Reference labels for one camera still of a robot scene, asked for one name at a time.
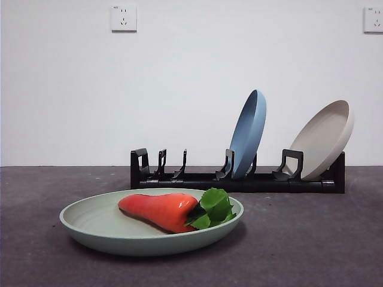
gray floor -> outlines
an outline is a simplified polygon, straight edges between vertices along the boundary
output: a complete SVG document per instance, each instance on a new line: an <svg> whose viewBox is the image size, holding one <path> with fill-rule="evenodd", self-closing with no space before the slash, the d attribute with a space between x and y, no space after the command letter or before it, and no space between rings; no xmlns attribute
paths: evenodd
<svg viewBox="0 0 383 287"><path fill-rule="evenodd" d="M382 186L383 167L348 167L346 194L231 194L245 213L223 240L131 258L78 244L58 218L128 189L128 167L3 167L1 286L383 286Z"/></svg>

white plate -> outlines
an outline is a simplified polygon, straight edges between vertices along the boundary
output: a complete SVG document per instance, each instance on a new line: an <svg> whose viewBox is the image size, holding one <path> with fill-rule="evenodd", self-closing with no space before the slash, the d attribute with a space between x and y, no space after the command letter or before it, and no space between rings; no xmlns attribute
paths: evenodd
<svg viewBox="0 0 383 287"><path fill-rule="evenodd" d="M244 207L229 197L232 220L204 230L165 234L140 220L124 215L117 207L120 199L130 194L159 195L187 193L200 200L203 191L183 188L148 188L125 190L82 199L70 204L60 213L62 224L81 244L98 251L131 256L169 255L198 249L226 236L239 222Z"/></svg>
<svg viewBox="0 0 383 287"><path fill-rule="evenodd" d="M290 149L303 151L302 180L316 180L341 154L354 127L354 114L345 100L317 113L300 131ZM293 173L297 162L286 159L283 172Z"/></svg>

black dish rack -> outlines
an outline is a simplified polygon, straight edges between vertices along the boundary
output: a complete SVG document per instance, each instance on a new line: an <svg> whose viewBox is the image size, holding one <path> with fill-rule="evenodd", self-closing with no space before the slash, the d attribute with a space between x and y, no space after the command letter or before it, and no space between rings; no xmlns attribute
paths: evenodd
<svg viewBox="0 0 383 287"><path fill-rule="evenodd" d="M342 152L335 162L321 174L317 181L301 180L303 152L284 149L282 163L272 173L256 173L257 155L244 178L232 179L235 153L227 149L224 166L215 173L187 173L187 150L184 150L183 165L174 173L165 173L166 149L159 151L158 167L150 172L146 148L130 152L130 189L138 188L191 188L207 190L224 188L228 193L345 193L345 153ZM286 157L297 159L297 169L292 174L282 172Z"/></svg>

white outlet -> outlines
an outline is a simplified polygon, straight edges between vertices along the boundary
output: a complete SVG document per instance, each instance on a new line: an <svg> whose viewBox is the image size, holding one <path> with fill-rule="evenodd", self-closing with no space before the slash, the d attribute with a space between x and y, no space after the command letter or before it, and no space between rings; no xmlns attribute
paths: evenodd
<svg viewBox="0 0 383 287"><path fill-rule="evenodd" d="M137 31L137 8L135 5L113 6L110 11L112 31Z"/></svg>
<svg viewBox="0 0 383 287"><path fill-rule="evenodd" d="M383 33L383 7L365 7L363 20L365 33Z"/></svg>

green plate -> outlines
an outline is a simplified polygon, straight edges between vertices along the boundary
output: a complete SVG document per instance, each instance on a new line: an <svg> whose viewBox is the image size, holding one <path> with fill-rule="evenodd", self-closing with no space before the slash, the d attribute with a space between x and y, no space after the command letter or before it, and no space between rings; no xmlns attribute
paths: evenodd
<svg viewBox="0 0 383 287"><path fill-rule="evenodd" d="M120 199L131 194L168 193L187 193L200 200L203 191L148 188L100 194L70 204L61 211L60 220L76 241L89 248L117 255L158 256L192 251L222 239L234 229L244 212L243 205L229 197L233 212L237 213L232 220L204 230L166 234L124 215L117 207Z"/></svg>

